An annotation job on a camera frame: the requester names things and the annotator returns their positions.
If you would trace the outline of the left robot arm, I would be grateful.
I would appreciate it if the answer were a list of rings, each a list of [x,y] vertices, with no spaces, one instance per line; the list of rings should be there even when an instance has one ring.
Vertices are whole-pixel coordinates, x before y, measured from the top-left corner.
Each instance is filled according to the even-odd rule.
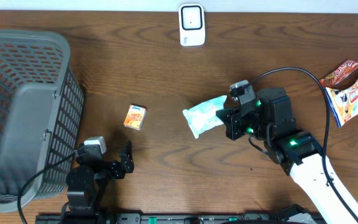
[[[62,223],[111,223],[113,216],[100,208],[109,185],[134,171],[132,143],[126,143],[119,153],[120,161],[103,159],[106,145],[96,141],[84,144],[76,151],[79,166],[66,177],[68,201],[61,211]]]

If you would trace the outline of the orange tissue pack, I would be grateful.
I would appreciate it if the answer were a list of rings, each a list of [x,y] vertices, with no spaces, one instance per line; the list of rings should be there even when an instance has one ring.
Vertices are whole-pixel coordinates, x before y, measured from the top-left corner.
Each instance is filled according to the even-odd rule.
[[[140,131],[146,114],[147,114],[146,108],[136,105],[130,105],[123,125],[126,128],[131,128]]]

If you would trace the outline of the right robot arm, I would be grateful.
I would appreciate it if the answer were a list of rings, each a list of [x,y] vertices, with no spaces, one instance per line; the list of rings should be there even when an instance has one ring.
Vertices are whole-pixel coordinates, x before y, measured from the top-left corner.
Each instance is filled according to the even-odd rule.
[[[263,153],[280,165],[309,196],[326,223],[358,223],[358,203],[336,175],[313,135],[297,129],[283,88],[249,90],[238,107],[217,111],[226,136],[263,141]]]

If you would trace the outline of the yellow snack chips bag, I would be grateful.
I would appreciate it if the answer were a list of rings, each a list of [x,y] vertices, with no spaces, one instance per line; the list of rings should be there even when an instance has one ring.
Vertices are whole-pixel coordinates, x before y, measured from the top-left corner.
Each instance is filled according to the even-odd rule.
[[[345,90],[326,87],[325,92],[338,127],[358,115],[358,79]]]

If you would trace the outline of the mint green wipes packet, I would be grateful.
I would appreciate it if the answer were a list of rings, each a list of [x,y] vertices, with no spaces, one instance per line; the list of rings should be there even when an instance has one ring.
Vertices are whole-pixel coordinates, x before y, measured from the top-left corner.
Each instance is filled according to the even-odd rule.
[[[182,111],[195,139],[205,131],[223,124],[216,116],[216,112],[224,109],[226,99],[227,96],[222,95]]]

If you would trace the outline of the red Top chocolate bar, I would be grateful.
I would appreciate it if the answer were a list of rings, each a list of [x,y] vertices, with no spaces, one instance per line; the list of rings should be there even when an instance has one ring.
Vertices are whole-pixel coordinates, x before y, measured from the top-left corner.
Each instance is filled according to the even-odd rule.
[[[335,71],[320,79],[319,82],[325,88],[333,88],[357,69],[358,62],[354,60],[345,60],[337,69],[335,69]]]

